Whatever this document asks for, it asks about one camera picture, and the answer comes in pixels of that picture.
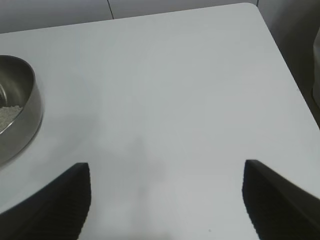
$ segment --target bowl rim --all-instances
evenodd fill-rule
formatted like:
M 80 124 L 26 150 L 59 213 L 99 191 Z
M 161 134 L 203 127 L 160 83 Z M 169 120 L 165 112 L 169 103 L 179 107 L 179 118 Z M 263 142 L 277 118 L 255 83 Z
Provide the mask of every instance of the bowl rim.
M 35 85 L 36 85 L 36 75 L 35 75 L 35 71 L 34 69 L 32 68 L 32 66 L 24 59 L 20 58 L 20 57 L 17 57 L 17 56 L 12 56 L 12 55 L 0 55 L 0 58 L 11 58 L 11 59 L 15 59 L 15 60 L 19 60 L 21 62 L 23 62 L 30 70 L 31 70 L 31 73 L 32 73 L 32 89 L 31 89 L 31 92 L 28 96 L 28 99 L 26 100 L 24 106 L 21 106 L 21 111 L 13 118 L 13 120 L 3 129 L 3 130 L 0 130 L 0 135 L 5 131 L 7 130 L 15 121 L 16 119 L 20 116 L 20 114 L 22 114 L 22 112 L 24 111 L 25 109 L 25 106 L 27 105 L 27 103 L 29 102 L 30 100 L 30 97 L 35 89 Z

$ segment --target white powder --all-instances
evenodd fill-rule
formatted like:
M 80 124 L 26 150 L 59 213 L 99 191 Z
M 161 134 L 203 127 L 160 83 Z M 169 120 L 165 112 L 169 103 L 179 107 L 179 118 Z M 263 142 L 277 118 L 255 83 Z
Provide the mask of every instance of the white powder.
M 15 119 L 21 110 L 22 107 L 19 106 L 0 107 L 0 132 Z

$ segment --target metal bowl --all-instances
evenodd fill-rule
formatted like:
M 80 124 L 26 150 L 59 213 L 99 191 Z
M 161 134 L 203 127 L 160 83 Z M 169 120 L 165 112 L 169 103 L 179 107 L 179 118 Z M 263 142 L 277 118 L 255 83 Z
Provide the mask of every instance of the metal bowl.
M 0 55 L 0 108 L 22 110 L 0 132 L 0 165 L 19 153 L 36 134 L 42 120 L 42 104 L 35 74 L 24 60 Z

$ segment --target ridged rubber pad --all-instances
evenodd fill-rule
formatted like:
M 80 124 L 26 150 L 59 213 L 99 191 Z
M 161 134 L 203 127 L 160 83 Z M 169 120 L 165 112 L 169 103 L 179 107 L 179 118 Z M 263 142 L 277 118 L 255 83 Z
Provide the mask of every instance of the ridged rubber pad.
M 261 240 L 320 240 L 320 200 L 261 162 L 245 162 L 242 195 Z
M 91 204 L 90 171 L 77 163 L 0 215 L 0 240 L 77 240 Z

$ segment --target white table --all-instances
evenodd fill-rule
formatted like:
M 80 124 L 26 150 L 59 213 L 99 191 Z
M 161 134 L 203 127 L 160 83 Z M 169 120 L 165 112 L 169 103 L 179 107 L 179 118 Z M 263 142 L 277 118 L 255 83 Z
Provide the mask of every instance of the white table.
M 252 4 L 1 34 L 0 53 L 31 64 L 45 108 L 0 212 L 76 162 L 81 240 L 257 240 L 246 159 L 320 197 L 319 129 Z

